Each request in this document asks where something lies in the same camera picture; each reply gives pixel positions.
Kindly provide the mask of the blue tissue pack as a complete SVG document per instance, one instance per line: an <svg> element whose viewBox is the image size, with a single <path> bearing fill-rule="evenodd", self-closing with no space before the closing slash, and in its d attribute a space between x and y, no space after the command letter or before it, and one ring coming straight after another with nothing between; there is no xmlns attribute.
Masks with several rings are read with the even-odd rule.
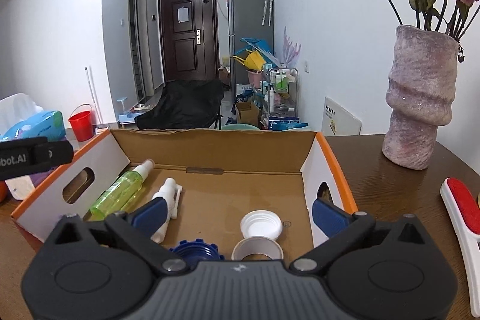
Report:
<svg viewBox="0 0 480 320"><path fill-rule="evenodd" d="M1 141L46 137L49 141L66 137L64 118L58 110L44 110L29 95L16 93L1 99Z"/></svg>

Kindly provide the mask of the red plastic bucket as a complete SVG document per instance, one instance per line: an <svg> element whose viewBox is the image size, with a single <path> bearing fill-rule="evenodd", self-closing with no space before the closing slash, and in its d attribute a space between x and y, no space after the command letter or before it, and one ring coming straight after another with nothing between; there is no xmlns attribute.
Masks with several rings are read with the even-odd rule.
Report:
<svg viewBox="0 0 480 320"><path fill-rule="evenodd" d="M91 104L86 103L76 107L70 114L68 122L78 142L90 140L95 135L93 113Z"/></svg>

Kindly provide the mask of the green plastic basin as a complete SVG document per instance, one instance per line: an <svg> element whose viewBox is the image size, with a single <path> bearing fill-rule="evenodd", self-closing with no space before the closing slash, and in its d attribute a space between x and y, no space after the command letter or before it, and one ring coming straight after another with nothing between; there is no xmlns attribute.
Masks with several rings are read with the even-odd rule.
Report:
<svg viewBox="0 0 480 320"><path fill-rule="evenodd" d="M258 127L251 124L225 124L222 131L258 131Z"/></svg>

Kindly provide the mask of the white bottle cap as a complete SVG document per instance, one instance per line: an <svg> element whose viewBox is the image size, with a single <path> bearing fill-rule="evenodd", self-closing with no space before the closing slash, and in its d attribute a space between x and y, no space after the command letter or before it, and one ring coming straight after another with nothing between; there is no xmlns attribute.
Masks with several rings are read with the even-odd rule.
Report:
<svg viewBox="0 0 480 320"><path fill-rule="evenodd" d="M243 237L264 237L276 241L283 230L279 216L269 210L253 210L246 214L240 222Z"/></svg>

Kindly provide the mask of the white tape roll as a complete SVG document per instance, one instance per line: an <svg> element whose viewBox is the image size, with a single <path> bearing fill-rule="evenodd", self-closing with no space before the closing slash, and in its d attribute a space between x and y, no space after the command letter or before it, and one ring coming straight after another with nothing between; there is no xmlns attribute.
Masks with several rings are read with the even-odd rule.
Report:
<svg viewBox="0 0 480 320"><path fill-rule="evenodd" d="M252 255L262 255L271 260L282 260L284 258L283 250L276 241L263 236L254 236L243 239L235 245L231 260L241 261Z"/></svg>

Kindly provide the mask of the black folding chair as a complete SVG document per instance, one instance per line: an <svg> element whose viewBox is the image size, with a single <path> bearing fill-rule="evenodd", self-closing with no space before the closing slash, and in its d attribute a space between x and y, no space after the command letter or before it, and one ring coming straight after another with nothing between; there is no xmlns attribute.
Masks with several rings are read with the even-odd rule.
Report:
<svg viewBox="0 0 480 320"><path fill-rule="evenodd" d="M221 119L224 88L219 79L173 80L153 109L135 118L139 130L210 128Z"/></svg>

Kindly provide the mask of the red white lint brush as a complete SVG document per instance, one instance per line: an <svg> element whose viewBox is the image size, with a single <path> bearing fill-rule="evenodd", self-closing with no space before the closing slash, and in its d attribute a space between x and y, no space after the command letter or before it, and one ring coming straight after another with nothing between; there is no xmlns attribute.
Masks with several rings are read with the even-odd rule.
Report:
<svg viewBox="0 0 480 320"><path fill-rule="evenodd" d="M447 178L440 196L448 211L459 242L469 287L470 311L479 318L479 205L467 187L455 178Z"/></svg>

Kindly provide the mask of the metal rolling cart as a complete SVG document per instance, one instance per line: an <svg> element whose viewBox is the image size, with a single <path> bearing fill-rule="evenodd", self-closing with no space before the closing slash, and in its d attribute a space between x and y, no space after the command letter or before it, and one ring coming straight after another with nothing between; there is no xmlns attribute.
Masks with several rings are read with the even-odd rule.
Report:
<svg viewBox="0 0 480 320"><path fill-rule="evenodd" d="M267 120L298 115L298 74L296 68L263 66L261 92Z"/></svg>

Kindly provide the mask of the purple tissue pack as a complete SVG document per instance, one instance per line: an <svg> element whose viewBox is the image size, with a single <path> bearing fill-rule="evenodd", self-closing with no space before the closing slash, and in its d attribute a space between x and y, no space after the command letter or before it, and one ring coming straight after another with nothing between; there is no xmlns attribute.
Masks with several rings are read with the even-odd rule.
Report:
<svg viewBox="0 0 480 320"><path fill-rule="evenodd" d="M51 173L51 171L37 174L25 175L22 177L7 179L6 185L17 201L23 201L36 187L38 187Z"/></svg>

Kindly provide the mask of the dark brown door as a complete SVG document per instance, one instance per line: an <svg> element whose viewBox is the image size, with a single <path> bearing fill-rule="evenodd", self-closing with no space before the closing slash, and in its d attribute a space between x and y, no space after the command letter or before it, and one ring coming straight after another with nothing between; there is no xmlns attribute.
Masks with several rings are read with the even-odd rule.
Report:
<svg viewBox="0 0 480 320"><path fill-rule="evenodd" d="M164 79L217 79L216 0L158 0L158 8Z"/></svg>

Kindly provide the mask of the small cardboard box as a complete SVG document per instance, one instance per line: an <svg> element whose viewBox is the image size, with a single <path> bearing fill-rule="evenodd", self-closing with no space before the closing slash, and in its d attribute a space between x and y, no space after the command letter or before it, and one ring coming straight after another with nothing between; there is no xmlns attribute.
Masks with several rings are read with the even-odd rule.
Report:
<svg viewBox="0 0 480 320"><path fill-rule="evenodd" d="M237 102L237 121L240 124L249 124L257 127L260 119L260 110L253 101Z"/></svg>

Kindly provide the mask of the green spray bottle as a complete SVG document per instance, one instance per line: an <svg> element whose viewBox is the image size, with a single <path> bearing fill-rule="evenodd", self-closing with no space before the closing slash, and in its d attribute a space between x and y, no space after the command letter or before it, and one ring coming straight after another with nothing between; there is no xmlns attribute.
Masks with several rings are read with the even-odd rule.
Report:
<svg viewBox="0 0 480 320"><path fill-rule="evenodd" d="M143 187L143 183L154 168L154 161L146 159L131 171L123 173L89 208L94 221L103 220L109 214L122 210Z"/></svg>

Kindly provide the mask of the white leaning board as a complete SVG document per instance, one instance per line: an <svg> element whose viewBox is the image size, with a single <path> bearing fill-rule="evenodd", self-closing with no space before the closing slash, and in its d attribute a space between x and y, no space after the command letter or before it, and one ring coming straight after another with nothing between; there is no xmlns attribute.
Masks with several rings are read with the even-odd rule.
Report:
<svg viewBox="0 0 480 320"><path fill-rule="evenodd" d="M325 136L358 136L361 128L362 123L358 118L336 101L325 98L321 127Z"/></svg>

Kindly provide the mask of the white plastic bottle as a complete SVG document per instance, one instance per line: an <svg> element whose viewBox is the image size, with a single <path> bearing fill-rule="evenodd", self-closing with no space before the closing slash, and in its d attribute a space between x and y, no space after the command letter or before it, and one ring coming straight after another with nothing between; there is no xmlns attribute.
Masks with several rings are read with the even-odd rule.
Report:
<svg viewBox="0 0 480 320"><path fill-rule="evenodd" d="M179 185L174 178L167 178L160 189L152 196L152 200L159 197L163 198L167 205L163 225L151 236L151 240L157 244L164 241L170 220L177 218L182 189L182 185Z"/></svg>

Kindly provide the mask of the blue bottle cap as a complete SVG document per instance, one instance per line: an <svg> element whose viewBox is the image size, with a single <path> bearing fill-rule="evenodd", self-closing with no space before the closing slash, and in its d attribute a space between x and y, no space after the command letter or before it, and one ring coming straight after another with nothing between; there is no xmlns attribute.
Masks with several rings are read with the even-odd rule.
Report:
<svg viewBox="0 0 480 320"><path fill-rule="evenodd" d="M169 249L169 251L181 257L192 269L199 262L220 262L224 260L224 256L219 252L216 244L206 243L200 238L194 241L180 241L176 247Z"/></svg>

